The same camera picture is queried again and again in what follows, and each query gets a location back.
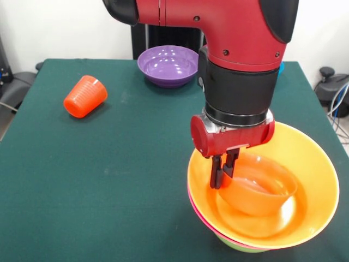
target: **bowl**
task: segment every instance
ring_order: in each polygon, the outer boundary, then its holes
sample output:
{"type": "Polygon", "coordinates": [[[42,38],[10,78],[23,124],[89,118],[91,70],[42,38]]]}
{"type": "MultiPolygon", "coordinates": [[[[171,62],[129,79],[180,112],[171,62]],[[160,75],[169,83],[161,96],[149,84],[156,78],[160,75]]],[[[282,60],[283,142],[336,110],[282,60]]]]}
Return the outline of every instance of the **bowl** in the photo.
{"type": "Polygon", "coordinates": [[[236,160],[233,178],[223,174],[218,193],[235,209],[261,217],[278,212],[296,190],[297,181],[288,169],[245,151],[236,160]]]}
{"type": "Polygon", "coordinates": [[[155,85],[178,88],[187,84],[197,73],[198,54],[191,49],[156,46],[144,51],[137,60],[140,71],[155,85]]]}
{"type": "Polygon", "coordinates": [[[220,235],[217,235],[217,237],[227,246],[240,251],[240,252],[244,252],[244,253],[263,253],[267,250],[264,249],[257,249],[257,248],[248,248],[248,247],[243,247],[241,245],[237,245],[235,242],[226,240],[224,237],[221,237],[220,235]]]}
{"type": "Polygon", "coordinates": [[[194,202],[192,201],[189,189],[188,189],[188,196],[189,196],[189,200],[191,203],[192,208],[194,209],[195,213],[197,214],[197,216],[199,217],[199,219],[221,240],[223,241],[225,244],[227,244],[229,247],[245,252],[245,253],[261,253],[261,252],[265,252],[268,251],[267,249],[262,249],[262,248],[255,248],[255,247],[250,247],[244,244],[241,244],[239,242],[236,242],[232,239],[229,239],[228,237],[226,237],[225,235],[223,235],[221,232],[218,232],[217,230],[215,230],[205,219],[204,217],[199,213],[199,211],[197,210],[194,202]]]}
{"type": "Polygon", "coordinates": [[[189,192],[199,213],[216,231],[250,247],[281,249],[311,240],[330,223],[338,206],[339,182],[330,159],[309,136],[276,122],[270,142],[240,151],[284,166],[294,174],[298,189],[276,214],[244,214],[211,189],[212,160],[194,150],[188,166],[189,192]]]}

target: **plastic cup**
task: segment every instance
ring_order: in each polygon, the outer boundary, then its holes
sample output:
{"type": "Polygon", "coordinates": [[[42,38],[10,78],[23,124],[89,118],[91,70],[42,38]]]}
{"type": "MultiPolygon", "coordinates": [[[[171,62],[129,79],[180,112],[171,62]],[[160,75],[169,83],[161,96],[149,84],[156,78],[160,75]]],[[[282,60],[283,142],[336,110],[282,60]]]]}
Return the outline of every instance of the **plastic cup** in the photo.
{"type": "Polygon", "coordinates": [[[104,85],[90,75],[84,75],[70,91],[64,100],[68,113],[77,118],[83,118],[108,97],[104,85]]]}

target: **table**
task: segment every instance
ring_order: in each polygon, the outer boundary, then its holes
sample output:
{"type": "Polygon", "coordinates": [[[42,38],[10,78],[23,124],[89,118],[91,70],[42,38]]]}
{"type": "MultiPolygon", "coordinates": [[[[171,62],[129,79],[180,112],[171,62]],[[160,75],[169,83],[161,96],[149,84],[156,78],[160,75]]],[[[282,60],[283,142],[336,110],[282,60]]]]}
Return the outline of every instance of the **table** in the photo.
{"type": "Polygon", "coordinates": [[[349,161],[297,62],[272,110],[317,141],[338,172],[337,213],[318,237],[261,254],[234,251],[186,192],[189,131],[204,97],[145,81],[135,61],[48,59],[0,144],[0,261],[349,261],[349,161]],[[84,119],[63,99],[85,74],[108,89],[84,119]]]}

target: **bowl rim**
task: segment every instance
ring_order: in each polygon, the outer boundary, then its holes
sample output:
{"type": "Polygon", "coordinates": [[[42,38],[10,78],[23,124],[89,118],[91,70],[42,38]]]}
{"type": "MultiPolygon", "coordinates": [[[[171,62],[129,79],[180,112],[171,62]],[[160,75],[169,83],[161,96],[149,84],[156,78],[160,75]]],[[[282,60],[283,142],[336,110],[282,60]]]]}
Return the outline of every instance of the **bowl rim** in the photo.
{"type": "Polygon", "coordinates": [[[182,77],[182,78],[155,78],[155,77],[153,77],[153,76],[147,74],[147,73],[143,70],[143,68],[140,66],[140,60],[141,60],[141,58],[142,58],[147,52],[149,52],[150,50],[154,50],[154,49],[160,48],[160,47],[171,47],[171,46],[174,46],[175,48],[180,48],[180,49],[183,49],[183,50],[186,50],[186,51],[191,52],[195,57],[197,57],[197,60],[198,60],[198,53],[195,52],[195,51],[193,51],[192,49],[187,48],[187,47],[183,47],[183,46],[179,46],[179,45],[159,45],[159,46],[155,46],[155,47],[149,48],[149,49],[147,49],[147,50],[144,50],[144,51],[138,56],[138,59],[137,59],[137,66],[138,66],[139,70],[140,70],[145,76],[147,76],[147,77],[150,77],[150,78],[152,78],[152,79],[159,79],[159,80],[162,80],[162,81],[176,81],[176,80],[183,80],[183,79],[186,79],[186,78],[191,78],[191,77],[193,77],[193,76],[197,73],[197,70],[198,70],[197,68],[196,68],[196,70],[195,70],[193,73],[191,73],[190,75],[187,75],[187,76],[185,76],[185,77],[182,77]]]}
{"type": "MultiPolygon", "coordinates": [[[[299,240],[299,241],[295,241],[293,243],[290,243],[290,244],[285,244],[285,245],[271,245],[271,246],[266,246],[266,245],[259,245],[259,244],[256,244],[256,243],[252,243],[252,242],[248,242],[248,241],[244,241],[242,239],[239,239],[239,238],[236,238],[236,237],[231,237],[229,234],[227,234],[225,232],[225,230],[219,230],[217,227],[215,227],[214,223],[212,221],[210,221],[210,219],[204,217],[204,214],[201,212],[200,208],[198,207],[197,203],[195,203],[195,199],[193,198],[193,202],[195,204],[195,206],[197,207],[197,209],[200,211],[201,215],[203,215],[203,217],[206,219],[206,221],[213,227],[215,228],[218,232],[221,232],[221,234],[227,236],[228,238],[230,239],[233,239],[235,240],[236,242],[239,242],[239,243],[242,243],[242,244],[245,244],[247,246],[253,246],[253,247],[256,247],[256,248],[263,248],[263,249],[282,249],[282,248],[289,248],[289,247],[294,247],[294,246],[297,246],[297,245],[300,245],[300,244],[303,244],[311,239],[313,239],[315,236],[317,236],[319,233],[321,233],[327,226],[328,224],[331,222],[332,218],[334,217],[336,211],[337,211],[337,208],[338,208],[338,203],[339,203],[339,195],[340,195],[340,187],[339,187],[339,179],[338,179],[338,175],[337,175],[337,172],[336,172],[336,169],[334,168],[334,165],[332,163],[332,161],[330,160],[330,158],[328,157],[328,155],[326,154],[326,152],[322,149],[322,147],[317,143],[315,142],[310,136],[306,135],[305,133],[303,133],[302,131],[298,130],[297,128],[295,127],[292,127],[288,124],[284,124],[284,123],[281,123],[281,122],[278,122],[278,121],[275,121],[275,123],[277,124],[280,124],[282,126],[287,126],[291,129],[293,129],[294,131],[296,131],[297,133],[299,133],[300,135],[302,136],[305,136],[309,139],[309,141],[315,146],[317,147],[322,153],[323,155],[325,156],[326,160],[330,163],[330,166],[331,166],[331,169],[332,169],[332,172],[333,172],[333,175],[335,177],[335,181],[336,181],[336,200],[335,200],[335,205],[333,206],[333,209],[332,209],[332,212],[331,214],[329,215],[328,219],[326,220],[326,222],[316,231],[314,231],[312,234],[310,234],[308,237],[305,237],[304,239],[302,240],[299,240]]],[[[192,152],[191,156],[190,156],[190,161],[192,159],[192,156],[193,154],[195,153],[196,149],[192,152]]]]}

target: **green bowl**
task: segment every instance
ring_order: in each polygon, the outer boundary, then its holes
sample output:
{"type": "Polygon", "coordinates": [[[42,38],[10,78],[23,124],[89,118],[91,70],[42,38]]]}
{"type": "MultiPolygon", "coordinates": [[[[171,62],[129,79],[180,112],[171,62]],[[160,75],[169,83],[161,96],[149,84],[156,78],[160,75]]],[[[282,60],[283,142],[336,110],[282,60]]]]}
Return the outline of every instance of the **green bowl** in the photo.
{"type": "Polygon", "coordinates": [[[242,247],[242,246],[239,246],[237,244],[234,244],[232,242],[229,242],[225,239],[223,239],[222,237],[216,235],[224,244],[226,244],[227,246],[237,250],[237,251],[240,251],[240,252],[244,252],[244,253],[262,253],[262,252],[265,252],[265,251],[268,251],[266,249],[254,249],[254,248],[248,248],[248,247],[242,247]]]}

